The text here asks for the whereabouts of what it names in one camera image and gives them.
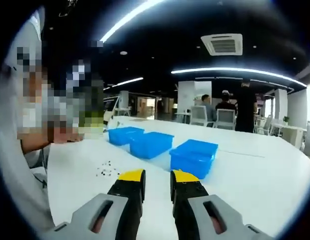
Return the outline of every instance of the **standing person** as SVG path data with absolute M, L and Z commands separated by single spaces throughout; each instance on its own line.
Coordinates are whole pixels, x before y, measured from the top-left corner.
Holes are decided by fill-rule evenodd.
M 235 110 L 235 114 L 237 113 L 236 106 L 230 103 L 230 93 L 227 90 L 224 90 L 221 94 L 221 102 L 216 105 L 215 109 L 228 109 Z
M 253 133 L 254 114 L 257 112 L 257 99 L 250 88 L 250 80 L 244 79 L 241 83 L 241 90 L 236 96 L 237 119 L 235 131 Z
M 47 125 L 48 84 L 39 64 L 44 13 L 38 9 L 21 27 L 0 73 L 0 170 L 10 197 L 37 232 L 54 223 L 45 184 L 33 175 L 25 155 L 52 142 L 81 140 L 71 128 Z
M 217 119 L 216 110 L 211 105 L 210 96 L 208 94 L 204 94 L 203 96 L 201 96 L 201 104 L 202 106 L 206 107 L 207 121 L 215 122 Z M 213 123 L 209 123 L 207 126 L 212 127 Z

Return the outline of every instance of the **ceiling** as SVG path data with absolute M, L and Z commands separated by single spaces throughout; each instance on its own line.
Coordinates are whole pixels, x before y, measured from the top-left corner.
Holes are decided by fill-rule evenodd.
M 81 86 L 89 86 L 92 78 L 102 79 L 105 88 L 143 78 L 106 89 L 106 93 L 129 90 L 174 97 L 178 81 L 207 81 L 196 79 L 204 77 L 218 77 L 209 79 L 213 97 L 219 97 L 224 89 L 237 91 L 241 81 L 230 78 L 259 81 L 251 84 L 258 94 L 274 88 L 304 88 L 281 77 L 255 72 L 171 73 L 197 68 L 239 68 L 295 79 L 310 64 L 310 45 L 299 31 L 299 22 L 290 21 L 285 15 L 289 7 L 280 12 L 269 0 L 163 0 L 132 18 L 101 44 L 99 40 L 119 20 L 145 1 L 78 0 L 67 16 L 59 17 L 60 12 L 65 12 L 65 2 L 46 7 L 42 36 L 43 62 L 56 89 L 65 88 L 66 72 L 72 72 L 72 65 L 78 65 L 79 59 L 90 66 Z M 211 34 L 242 34 L 243 54 L 211 56 L 201 41 L 202 36 Z M 299 81 L 308 84 L 310 77 Z

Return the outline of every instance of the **ceiling vent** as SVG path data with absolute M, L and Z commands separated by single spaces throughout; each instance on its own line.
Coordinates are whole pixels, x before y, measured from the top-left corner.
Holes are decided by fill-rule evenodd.
M 212 56 L 243 55 L 242 34 L 213 34 L 202 36 L 200 39 Z

